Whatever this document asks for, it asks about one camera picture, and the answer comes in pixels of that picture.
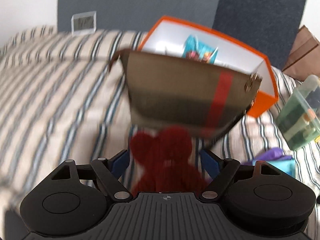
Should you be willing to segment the teal cartoon tissue packs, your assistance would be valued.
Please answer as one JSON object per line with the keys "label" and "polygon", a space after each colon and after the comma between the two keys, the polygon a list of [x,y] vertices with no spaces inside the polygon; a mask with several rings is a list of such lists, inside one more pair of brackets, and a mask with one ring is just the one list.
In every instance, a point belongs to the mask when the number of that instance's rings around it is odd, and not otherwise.
{"label": "teal cartoon tissue packs", "polygon": [[214,64],[218,48],[213,48],[200,41],[197,36],[190,35],[184,43],[183,58]]}

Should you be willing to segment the brown plaid zip pouch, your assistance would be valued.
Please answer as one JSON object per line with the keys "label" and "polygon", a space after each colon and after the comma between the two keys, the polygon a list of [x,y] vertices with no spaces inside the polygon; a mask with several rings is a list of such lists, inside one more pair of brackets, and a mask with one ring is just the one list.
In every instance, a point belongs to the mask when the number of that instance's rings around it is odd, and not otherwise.
{"label": "brown plaid zip pouch", "polygon": [[133,124],[150,129],[180,126],[193,137],[224,137],[252,108],[261,77],[182,57],[123,49],[121,62]]}

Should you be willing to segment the brown paper shopping bag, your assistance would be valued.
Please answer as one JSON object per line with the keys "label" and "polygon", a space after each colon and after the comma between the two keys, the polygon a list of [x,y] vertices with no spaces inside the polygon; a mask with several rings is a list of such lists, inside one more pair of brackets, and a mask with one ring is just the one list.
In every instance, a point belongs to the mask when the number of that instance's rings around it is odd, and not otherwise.
{"label": "brown paper shopping bag", "polygon": [[297,33],[282,72],[298,81],[304,81],[312,74],[319,77],[319,53],[319,40],[306,26],[302,26]]}

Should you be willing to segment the orange cardboard box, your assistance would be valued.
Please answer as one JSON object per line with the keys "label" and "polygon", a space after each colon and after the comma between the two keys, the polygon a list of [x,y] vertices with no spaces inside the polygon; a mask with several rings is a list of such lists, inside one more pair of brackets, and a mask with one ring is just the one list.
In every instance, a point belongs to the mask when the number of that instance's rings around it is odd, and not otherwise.
{"label": "orange cardboard box", "polygon": [[139,49],[177,57],[189,54],[206,63],[244,74],[257,74],[262,81],[255,103],[249,111],[249,115],[254,118],[278,101],[278,89],[268,57],[217,30],[163,16],[148,32]]}

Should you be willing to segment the clear plastic storage box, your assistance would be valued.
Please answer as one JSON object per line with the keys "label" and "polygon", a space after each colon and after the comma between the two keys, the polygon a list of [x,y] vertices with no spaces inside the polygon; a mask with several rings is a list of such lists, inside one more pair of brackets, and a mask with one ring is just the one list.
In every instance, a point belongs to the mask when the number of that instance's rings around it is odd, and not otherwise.
{"label": "clear plastic storage box", "polygon": [[319,139],[319,77],[309,75],[294,88],[276,125],[293,151]]}

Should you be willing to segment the light grey headboard panel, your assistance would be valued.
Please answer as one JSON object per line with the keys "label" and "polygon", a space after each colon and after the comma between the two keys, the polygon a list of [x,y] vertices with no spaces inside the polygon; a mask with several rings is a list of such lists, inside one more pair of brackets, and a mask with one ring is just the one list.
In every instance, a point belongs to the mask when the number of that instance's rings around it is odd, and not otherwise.
{"label": "light grey headboard panel", "polygon": [[212,27],[219,0],[58,0],[57,28],[70,31],[75,14],[94,11],[97,29],[149,31],[162,16]]}

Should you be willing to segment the dark red plush toy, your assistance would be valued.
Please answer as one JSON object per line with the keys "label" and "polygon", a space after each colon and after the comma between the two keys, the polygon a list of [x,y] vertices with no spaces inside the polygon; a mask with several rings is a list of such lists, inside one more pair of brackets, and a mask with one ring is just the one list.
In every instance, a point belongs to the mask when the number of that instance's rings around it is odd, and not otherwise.
{"label": "dark red plush toy", "polygon": [[193,192],[199,195],[208,183],[198,169],[189,164],[193,145],[186,129],[173,126],[156,136],[138,132],[130,141],[134,160],[144,173],[131,190],[140,192]]}

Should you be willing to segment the purple cloth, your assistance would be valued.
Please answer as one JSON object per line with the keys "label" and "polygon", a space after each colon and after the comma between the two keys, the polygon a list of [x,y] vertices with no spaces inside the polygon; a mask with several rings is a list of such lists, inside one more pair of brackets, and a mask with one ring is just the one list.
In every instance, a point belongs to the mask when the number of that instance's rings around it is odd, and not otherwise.
{"label": "purple cloth", "polygon": [[274,147],[266,152],[259,153],[252,160],[243,162],[242,165],[253,165],[253,161],[262,160],[262,161],[280,161],[280,160],[291,160],[291,155],[285,155],[282,148]]}

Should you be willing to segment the blue wet wipes pack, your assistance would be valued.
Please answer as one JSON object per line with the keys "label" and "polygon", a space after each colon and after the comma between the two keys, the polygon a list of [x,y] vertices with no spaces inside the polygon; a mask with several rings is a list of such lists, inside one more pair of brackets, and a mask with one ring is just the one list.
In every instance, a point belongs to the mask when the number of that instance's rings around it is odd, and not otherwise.
{"label": "blue wet wipes pack", "polygon": [[278,168],[279,170],[285,172],[286,174],[290,175],[291,177],[296,177],[296,163],[295,159],[278,159],[278,160],[268,160],[269,164],[273,165],[274,167]]}

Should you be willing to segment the white digital clock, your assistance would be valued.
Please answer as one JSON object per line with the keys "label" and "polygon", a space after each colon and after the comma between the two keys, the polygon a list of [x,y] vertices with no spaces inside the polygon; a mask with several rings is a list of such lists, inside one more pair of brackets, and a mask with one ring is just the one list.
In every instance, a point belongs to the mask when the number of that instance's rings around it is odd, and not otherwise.
{"label": "white digital clock", "polygon": [[74,14],[71,18],[72,35],[87,35],[96,32],[97,12],[83,12]]}

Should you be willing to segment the striped bed sheet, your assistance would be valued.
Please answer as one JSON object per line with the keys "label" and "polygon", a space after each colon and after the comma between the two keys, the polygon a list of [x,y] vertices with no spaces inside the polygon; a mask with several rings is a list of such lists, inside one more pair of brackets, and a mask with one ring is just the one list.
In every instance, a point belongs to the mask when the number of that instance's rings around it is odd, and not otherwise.
{"label": "striped bed sheet", "polygon": [[[1,238],[28,234],[22,199],[65,159],[87,164],[127,148],[131,125],[118,49],[137,49],[146,33],[98,30],[58,33],[43,25],[17,33],[1,48]],[[296,178],[319,196],[319,142],[291,151],[274,121],[299,81],[272,67],[279,100],[259,118],[245,116],[211,149],[248,161],[282,148],[296,161]]]}

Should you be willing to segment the dark blue headboard panel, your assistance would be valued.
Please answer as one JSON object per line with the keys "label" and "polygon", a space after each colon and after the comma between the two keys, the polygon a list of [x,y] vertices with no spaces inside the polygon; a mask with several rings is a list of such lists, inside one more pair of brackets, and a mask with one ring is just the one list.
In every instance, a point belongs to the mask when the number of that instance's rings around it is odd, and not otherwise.
{"label": "dark blue headboard panel", "polygon": [[282,70],[295,41],[306,0],[219,0],[213,29],[267,55]]}

